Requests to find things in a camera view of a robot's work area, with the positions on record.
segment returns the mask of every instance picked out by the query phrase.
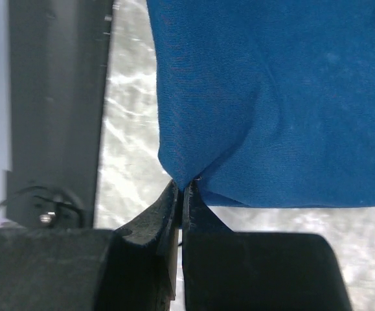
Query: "blue fabric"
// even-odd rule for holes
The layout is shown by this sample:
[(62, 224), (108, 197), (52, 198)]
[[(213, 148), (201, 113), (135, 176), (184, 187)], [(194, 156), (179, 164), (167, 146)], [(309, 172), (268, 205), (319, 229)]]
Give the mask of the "blue fabric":
[(159, 159), (210, 204), (375, 205), (375, 0), (148, 0)]

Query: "marble surface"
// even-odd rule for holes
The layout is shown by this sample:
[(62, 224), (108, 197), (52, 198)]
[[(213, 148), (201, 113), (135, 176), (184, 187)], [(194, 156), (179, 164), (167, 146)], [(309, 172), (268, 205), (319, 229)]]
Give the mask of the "marble surface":
[[(157, 159), (155, 53), (145, 0), (115, 5), (110, 64), (96, 224), (116, 228), (154, 202), (170, 180)], [(354, 310), (375, 310), (375, 208), (212, 209), (237, 231), (322, 234), (337, 253)], [(173, 311), (184, 310), (180, 256)]]

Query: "screw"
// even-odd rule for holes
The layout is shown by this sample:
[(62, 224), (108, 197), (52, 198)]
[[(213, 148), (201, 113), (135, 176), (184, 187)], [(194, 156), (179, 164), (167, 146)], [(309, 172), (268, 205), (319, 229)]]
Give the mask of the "screw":
[(39, 216), (39, 220), (44, 225), (50, 225), (55, 219), (56, 214), (54, 212), (48, 212)]

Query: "blue cloth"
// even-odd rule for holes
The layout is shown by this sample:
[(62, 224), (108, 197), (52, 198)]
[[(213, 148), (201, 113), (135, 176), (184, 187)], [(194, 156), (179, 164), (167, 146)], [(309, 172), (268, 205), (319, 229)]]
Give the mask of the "blue cloth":
[(148, 0), (159, 159), (210, 205), (375, 205), (375, 0)]

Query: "black metal bar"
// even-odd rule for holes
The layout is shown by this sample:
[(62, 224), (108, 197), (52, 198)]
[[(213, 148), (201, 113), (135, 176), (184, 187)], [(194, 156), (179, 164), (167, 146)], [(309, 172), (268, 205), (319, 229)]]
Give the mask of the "black metal bar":
[[(112, 8), (113, 0), (8, 2), (12, 169), (6, 191), (53, 185), (74, 198), (86, 227), (93, 225)], [(7, 217), (39, 226), (32, 197), (8, 204)]]

